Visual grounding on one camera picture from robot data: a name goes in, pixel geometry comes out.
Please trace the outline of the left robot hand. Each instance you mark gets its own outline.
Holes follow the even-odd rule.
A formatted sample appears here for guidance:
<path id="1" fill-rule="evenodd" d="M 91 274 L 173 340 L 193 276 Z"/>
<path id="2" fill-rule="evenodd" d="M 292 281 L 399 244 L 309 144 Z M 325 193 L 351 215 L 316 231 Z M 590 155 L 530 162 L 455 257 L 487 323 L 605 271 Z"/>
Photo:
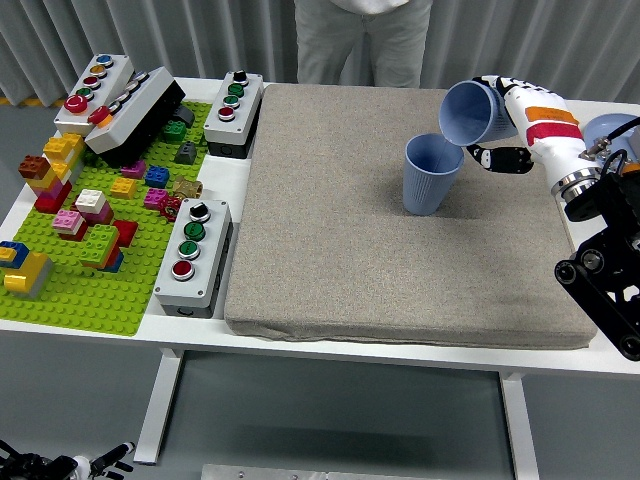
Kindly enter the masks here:
<path id="1" fill-rule="evenodd" d="M 135 450 L 131 442 L 121 443 L 108 452 L 89 458 L 83 455 L 60 455 L 47 459 L 37 454 L 24 454 L 10 479 L 124 479 L 133 467 L 123 459 Z"/>

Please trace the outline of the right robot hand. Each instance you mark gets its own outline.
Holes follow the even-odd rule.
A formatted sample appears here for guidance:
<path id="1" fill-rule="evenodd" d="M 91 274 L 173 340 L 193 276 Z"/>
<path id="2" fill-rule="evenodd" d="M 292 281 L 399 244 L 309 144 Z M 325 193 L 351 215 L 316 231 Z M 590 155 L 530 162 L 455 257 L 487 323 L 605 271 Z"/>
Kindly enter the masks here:
<path id="1" fill-rule="evenodd" d="M 508 118 L 534 162 L 543 166 L 550 191 L 565 179 L 593 177 L 597 167 L 582 157 L 586 150 L 579 122 L 563 97 L 528 81 L 482 75 L 474 82 L 491 88 L 502 99 Z"/>

